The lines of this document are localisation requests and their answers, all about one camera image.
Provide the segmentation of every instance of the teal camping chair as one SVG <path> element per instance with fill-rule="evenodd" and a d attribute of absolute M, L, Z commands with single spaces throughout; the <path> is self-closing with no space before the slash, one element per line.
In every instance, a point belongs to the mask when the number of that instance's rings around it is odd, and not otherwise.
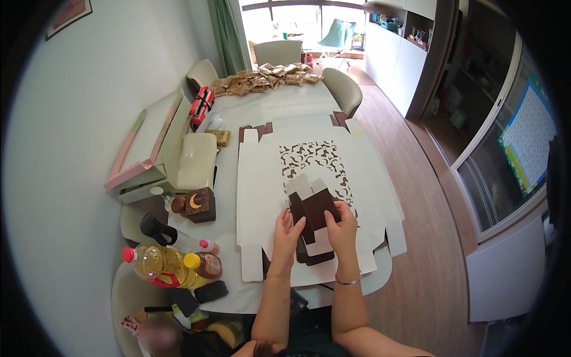
<path fill-rule="evenodd" d="M 341 57 L 347 66 L 350 66 L 349 61 L 342 56 L 342 53 L 351 49 L 353 36 L 355 35 L 355 27 L 357 27 L 356 22 L 347 22 L 340 19 L 333 20 L 327 36 L 317 43 L 317 49 L 321 52 L 317 64 L 324 59 Z"/>

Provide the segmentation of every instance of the woman's arm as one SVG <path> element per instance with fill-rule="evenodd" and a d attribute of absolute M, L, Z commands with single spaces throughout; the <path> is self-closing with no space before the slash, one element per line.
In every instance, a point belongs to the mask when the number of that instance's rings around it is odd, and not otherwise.
<path fill-rule="evenodd" d="M 252 341 L 235 356 L 252 355 L 256 341 L 270 342 L 274 351 L 287 347 L 289 335 L 289 277 L 293 266 L 293 252 L 305 226 L 305 217 L 292 227 L 293 219 L 283 210 L 276 220 L 274 249 L 270 269 L 264 282 L 262 301 L 252 327 Z"/>
<path fill-rule="evenodd" d="M 339 224 L 335 223 L 330 212 L 324 212 L 329 242 L 339 261 L 331 309 L 333 341 L 343 346 L 352 356 L 432 356 L 367 327 L 361 281 L 350 285 L 339 283 L 353 282 L 360 276 L 355 247 L 357 220 L 345 202 L 336 201 L 335 206 L 341 212 Z"/>

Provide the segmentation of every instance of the window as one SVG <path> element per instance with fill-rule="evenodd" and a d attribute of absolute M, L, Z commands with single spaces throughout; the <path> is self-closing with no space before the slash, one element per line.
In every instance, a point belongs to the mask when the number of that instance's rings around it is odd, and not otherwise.
<path fill-rule="evenodd" d="M 356 22 L 355 33 L 365 33 L 365 12 L 341 6 L 323 6 L 323 36 L 327 35 L 333 20 Z"/>
<path fill-rule="evenodd" d="M 321 40 L 321 16 L 319 6 L 292 5 L 276 6 L 274 23 L 279 24 L 280 33 L 303 34 L 305 41 Z"/>
<path fill-rule="evenodd" d="M 239 0 L 246 38 L 256 43 L 281 37 L 284 32 L 303 33 L 304 41 L 317 42 L 327 35 L 336 18 L 356 22 L 355 33 L 364 33 L 364 2 L 341 0 L 329 5 L 329 0 Z"/>

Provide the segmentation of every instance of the white table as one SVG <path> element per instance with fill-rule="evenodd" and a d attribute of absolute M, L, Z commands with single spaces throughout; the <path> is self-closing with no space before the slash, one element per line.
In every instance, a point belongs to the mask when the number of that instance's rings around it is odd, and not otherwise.
<path fill-rule="evenodd" d="M 216 196 L 216 220 L 194 224 L 180 215 L 170 214 L 168 225 L 196 239 L 208 238 L 220 245 L 223 263 L 222 280 L 229 294 L 200 308 L 213 312 L 255 314 L 262 298 L 263 283 L 242 281 L 240 247 L 236 244 L 236 183 L 238 177 L 238 129 L 244 125 L 263 125 L 278 118 L 303 114 L 331 114 L 340 111 L 327 87 L 319 82 L 315 86 L 280 86 L 266 93 L 248 94 L 245 97 L 220 97 L 213 109 L 226 122 L 226 130 L 232 132 L 230 144 L 222 148 L 216 158 L 218 172 L 214 193 Z M 388 248 L 375 252 L 377 270 L 363 276 L 363 295 L 370 294 L 386 284 L 392 271 Z M 319 285 L 296 287 L 308 300 L 309 308 L 331 305 L 333 291 Z"/>

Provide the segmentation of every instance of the bracelet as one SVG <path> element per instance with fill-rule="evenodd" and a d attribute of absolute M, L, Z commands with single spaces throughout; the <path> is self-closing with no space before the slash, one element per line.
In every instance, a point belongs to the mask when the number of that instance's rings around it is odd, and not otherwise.
<path fill-rule="evenodd" d="M 359 269 L 359 277 L 355 280 L 353 280 L 352 282 L 340 282 L 337 279 L 337 274 L 335 274 L 335 281 L 338 282 L 341 285 L 353 285 L 359 282 L 359 280 L 361 280 L 361 278 L 363 277 L 363 273 L 361 272 L 361 269 Z"/>

